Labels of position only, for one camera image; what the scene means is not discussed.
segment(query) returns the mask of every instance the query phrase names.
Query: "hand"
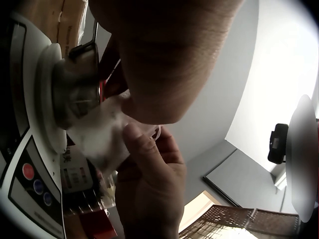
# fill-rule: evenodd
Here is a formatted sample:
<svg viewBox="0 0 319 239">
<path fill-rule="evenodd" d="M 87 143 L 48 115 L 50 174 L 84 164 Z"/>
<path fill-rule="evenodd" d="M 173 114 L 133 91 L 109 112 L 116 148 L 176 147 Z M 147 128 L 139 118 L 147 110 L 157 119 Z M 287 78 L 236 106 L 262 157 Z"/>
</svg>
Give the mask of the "hand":
<svg viewBox="0 0 319 239">
<path fill-rule="evenodd" d="M 208 79 L 242 2 L 89 0 L 95 19 L 112 33 L 102 79 L 121 59 L 107 87 L 130 89 L 123 112 L 146 124 L 177 122 Z"/>
<path fill-rule="evenodd" d="M 119 167 L 116 207 L 129 238 L 178 238 L 186 166 L 166 128 L 155 142 L 134 124 L 123 131 L 130 157 Z"/>
</svg>

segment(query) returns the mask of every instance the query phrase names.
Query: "woven screen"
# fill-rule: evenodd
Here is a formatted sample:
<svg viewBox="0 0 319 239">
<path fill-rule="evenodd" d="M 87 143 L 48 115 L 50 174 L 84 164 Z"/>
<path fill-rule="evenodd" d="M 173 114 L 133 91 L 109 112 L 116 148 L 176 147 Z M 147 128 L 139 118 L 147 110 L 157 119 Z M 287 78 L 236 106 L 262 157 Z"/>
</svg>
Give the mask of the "woven screen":
<svg viewBox="0 0 319 239">
<path fill-rule="evenodd" d="M 180 239 L 284 239 L 297 234 L 299 216 L 213 205 L 180 233 Z"/>
</svg>

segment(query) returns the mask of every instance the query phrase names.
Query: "red button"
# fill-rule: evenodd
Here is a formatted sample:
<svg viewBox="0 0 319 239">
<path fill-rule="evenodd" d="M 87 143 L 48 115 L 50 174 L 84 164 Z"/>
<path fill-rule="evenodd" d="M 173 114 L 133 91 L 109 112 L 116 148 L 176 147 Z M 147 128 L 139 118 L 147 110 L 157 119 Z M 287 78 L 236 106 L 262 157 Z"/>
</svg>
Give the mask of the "red button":
<svg viewBox="0 0 319 239">
<path fill-rule="evenodd" d="M 34 170 L 31 164 L 25 163 L 22 167 L 22 173 L 26 179 L 32 180 L 34 177 Z"/>
</svg>

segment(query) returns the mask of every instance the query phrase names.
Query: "plastic bag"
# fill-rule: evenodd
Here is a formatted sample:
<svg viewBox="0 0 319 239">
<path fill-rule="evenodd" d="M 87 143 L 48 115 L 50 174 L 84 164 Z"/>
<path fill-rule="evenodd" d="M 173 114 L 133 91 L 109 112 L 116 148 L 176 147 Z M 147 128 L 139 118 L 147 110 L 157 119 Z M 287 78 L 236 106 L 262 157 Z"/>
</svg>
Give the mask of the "plastic bag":
<svg viewBox="0 0 319 239">
<path fill-rule="evenodd" d="M 121 111 L 121 102 L 128 96 L 126 91 L 106 99 L 67 130 L 78 149 L 104 177 L 108 177 L 129 156 L 122 137 L 128 123 L 136 123 L 149 137 L 155 135 L 156 139 L 160 135 L 159 125 L 142 124 Z"/>
</svg>

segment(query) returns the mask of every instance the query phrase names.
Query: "blue button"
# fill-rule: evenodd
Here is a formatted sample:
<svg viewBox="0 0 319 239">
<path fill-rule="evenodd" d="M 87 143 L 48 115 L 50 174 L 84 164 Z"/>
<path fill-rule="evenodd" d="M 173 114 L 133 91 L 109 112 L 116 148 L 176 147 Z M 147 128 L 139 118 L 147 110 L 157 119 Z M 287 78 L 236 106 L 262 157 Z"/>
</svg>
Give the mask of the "blue button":
<svg viewBox="0 0 319 239">
<path fill-rule="evenodd" d="M 37 194 L 41 195 L 43 193 L 43 183 L 41 182 L 41 180 L 36 179 L 33 182 L 33 188 Z"/>
<path fill-rule="evenodd" d="M 46 193 L 43 195 L 43 200 L 44 200 L 45 205 L 50 206 L 50 205 L 52 204 L 51 194 L 48 193 L 48 192 L 46 192 Z"/>
</svg>

